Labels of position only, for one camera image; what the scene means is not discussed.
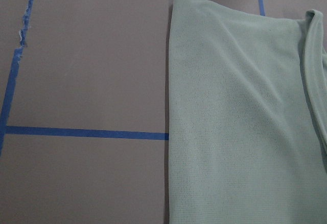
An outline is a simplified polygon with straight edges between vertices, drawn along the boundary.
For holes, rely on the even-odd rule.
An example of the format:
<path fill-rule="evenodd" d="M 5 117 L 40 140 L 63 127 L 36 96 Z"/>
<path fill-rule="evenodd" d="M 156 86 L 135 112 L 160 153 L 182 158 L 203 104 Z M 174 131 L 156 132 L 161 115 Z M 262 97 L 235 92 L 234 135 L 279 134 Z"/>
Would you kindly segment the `olive green long-sleeve shirt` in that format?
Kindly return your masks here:
<path fill-rule="evenodd" d="M 174 0 L 170 223 L 326 223 L 323 15 Z"/>

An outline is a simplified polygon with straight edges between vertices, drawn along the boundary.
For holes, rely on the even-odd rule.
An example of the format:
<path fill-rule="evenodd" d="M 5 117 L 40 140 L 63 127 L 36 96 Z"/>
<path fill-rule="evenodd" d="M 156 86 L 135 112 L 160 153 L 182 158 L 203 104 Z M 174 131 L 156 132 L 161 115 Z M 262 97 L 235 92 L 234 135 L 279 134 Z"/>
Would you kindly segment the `blue tape grid lines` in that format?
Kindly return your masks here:
<path fill-rule="evenodd" d="M 1 147 L 4 144 L 6 134 L 12 135 L 40 135 L 40 136 L 63 136 L 63 137 L 89 137 L 89 138 L 119 138 L 119 139 L 140 139 L 140 140 L 162 140 L 168 141 L 168 133 L 159 132 L 135 132 L 135 131 L 112 131 L 112 130 L 91 130 L 91 129 L 67 129 L 67 128 L 46 128 L 46 127 L 21 127 L 7 125 L 12 101 L 15 92 L 16 79 L 18 77 L 19 65 L 26 45 L 26 36 L 29 28 L 29 21 L 32 13 L 34 0 L 28 0 L 22 16 L 22 28 L 19 30 L 19 47 L 14 50 L 6 91 L 1 109 Z"/>

